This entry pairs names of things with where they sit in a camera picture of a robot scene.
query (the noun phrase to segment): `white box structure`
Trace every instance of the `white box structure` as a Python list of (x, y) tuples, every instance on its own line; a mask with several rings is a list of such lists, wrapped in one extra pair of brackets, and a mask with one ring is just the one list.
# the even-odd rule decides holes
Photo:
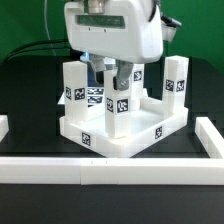
[(65, 117), (60, 118), (61, 135), (103, 156), (129, 158), (187, 124), (184, 107), (188, 58), (166, 58), (163, 100), (143, 97), (144, 65), (135, 65), (128, 90), (113, 88), (116, 70), (104, 73), (105, 102), (87, 108), (86, 65), (64, 66)]
[(9, 131), (8, 118), (6, 115), (0, 115), (0, 142)]
[(195, 132), (212, 158), (0, 157), (0, 183), (224, 185), (224, 139), (208, 118)]

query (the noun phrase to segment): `white foam block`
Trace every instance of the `white foam block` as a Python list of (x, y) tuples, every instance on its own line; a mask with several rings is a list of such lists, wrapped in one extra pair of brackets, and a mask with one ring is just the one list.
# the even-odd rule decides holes
[(197, 117), (195, 133), (210, 158), (224, 159), (224, 139), (207, 117)]
[(80, 184), (80, 160), (70, 158), (0, 158), (0, 183)]
[(63, 76), (66, 119), (82, 125), (88, 117), (87, 65), (79, 61), (64, 63)]
[(9, 131), (8, 118), (6, 115), (0, 115), (0, 142)]
[(163, 104), (169, 117), (184, 107), (189, 59), (180, 56), (165, 59)]

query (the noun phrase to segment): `black cable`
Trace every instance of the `black cable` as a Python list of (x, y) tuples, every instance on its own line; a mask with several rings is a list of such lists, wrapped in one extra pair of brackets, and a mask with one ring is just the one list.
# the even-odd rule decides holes
[[(70, 47), (53, 47), (53, 49), (54, 50), (63, 50), (63, 49), (70, 49)], [(12, 57), (14, 57), (18, 54), (23, 54), (23, 53), (32, 52), (32, 51), (46, 51), (46, 50), (52, 50), (52, 47), (17, 51), (17, 52), (11, 53), (10, 56), (6, 57), (3, 61), (3, 63), (7, 63)]]
[(26, 48), (30, 48), (30, 47), (34, 47), (34, 46), (38, 46), (38, 45), (46, 45), (46, 44), (59, 44), (59, 43), (67, 43), (68, 40), (67, 39), (58, 39), (58, 40), (45, 40), (45, 41), (37, 41), (37, 42), (33, 42), (33, 43), (29, 43), (29, 44), (25, 44), (21, 47), (16, 48), (15, 50), (11, 51), (3, 60), (2, 63), (7, 62), (11, 56), (14, 56), (15, 53), (21, 52), (22, 50), (26, 49)]

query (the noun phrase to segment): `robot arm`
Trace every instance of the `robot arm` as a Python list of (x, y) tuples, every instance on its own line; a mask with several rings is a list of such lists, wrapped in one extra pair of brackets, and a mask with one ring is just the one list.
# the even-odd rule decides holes
[(65, 19), (71, 47), (90, 53), (96, 80), (103, 82), (103, 57), (116, 59), (114, 88), (121, 91), (129, 88), (133, 63), (158, 61), (163, 39), (176, 30), (161, 25), (158, 0), (76, 0), (65, 5)]

